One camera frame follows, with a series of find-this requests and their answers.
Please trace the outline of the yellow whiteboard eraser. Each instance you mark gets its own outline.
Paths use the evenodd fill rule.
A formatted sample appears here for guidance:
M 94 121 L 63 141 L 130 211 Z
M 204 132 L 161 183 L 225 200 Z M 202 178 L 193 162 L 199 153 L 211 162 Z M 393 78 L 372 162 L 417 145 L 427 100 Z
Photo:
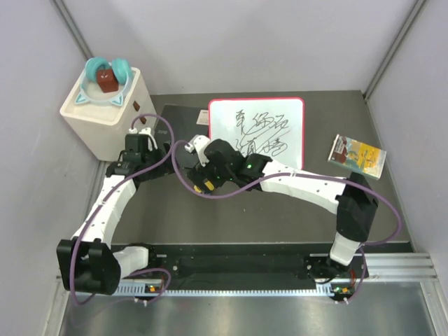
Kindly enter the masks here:
M 193 188 L 196 192 L 203 194 L 211 194 L 215 190 L 213 183 L 207 179 L 200 183 L 196 183 Z

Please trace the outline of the pink framed whiteboard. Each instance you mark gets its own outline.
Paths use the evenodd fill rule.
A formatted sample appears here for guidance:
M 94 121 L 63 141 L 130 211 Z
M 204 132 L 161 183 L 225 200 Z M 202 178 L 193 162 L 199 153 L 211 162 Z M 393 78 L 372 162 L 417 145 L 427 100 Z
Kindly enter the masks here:
M 213 99 L 209 138 L 227 141 L 244 156 L 257 153 L 303 169 L 305 102 L 300 97 Z

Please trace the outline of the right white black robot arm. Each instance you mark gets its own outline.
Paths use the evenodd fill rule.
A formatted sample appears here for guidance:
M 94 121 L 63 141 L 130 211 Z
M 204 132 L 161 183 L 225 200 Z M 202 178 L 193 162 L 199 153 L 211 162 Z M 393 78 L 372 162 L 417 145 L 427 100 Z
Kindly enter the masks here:
M 308 266 L 317 278 L 343 277 L 367 238 L 378 208 L 366 179 L 322 176 L 294 169 L 261 154 L 242 155 L 222 139 L 197 135 L 185 145 L 197 156 L 187 173 L 197 192 L 210 194 L 226 182 L 243 190 L 278 193 L 315 204 L 336 216 L 336 233 L 323 265 Z

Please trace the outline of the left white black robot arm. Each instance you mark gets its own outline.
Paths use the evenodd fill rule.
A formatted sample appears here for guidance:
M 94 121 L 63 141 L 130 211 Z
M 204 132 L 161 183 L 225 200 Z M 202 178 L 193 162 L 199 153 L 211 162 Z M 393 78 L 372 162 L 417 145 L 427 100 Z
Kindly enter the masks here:
M 127 203 L 138 187 L 168 174 L 166 146 L 159 146 L 149 127 L 125 137 L 119 159 L 106 169 L 101 192 L 88 217 L 70 239 L 57 246 L 57 259 L 66 290 L 112 295 L 121 279 L 135 271 L 152 277 L 158 259 L 142 245 L 112 252 L 111 240 Z

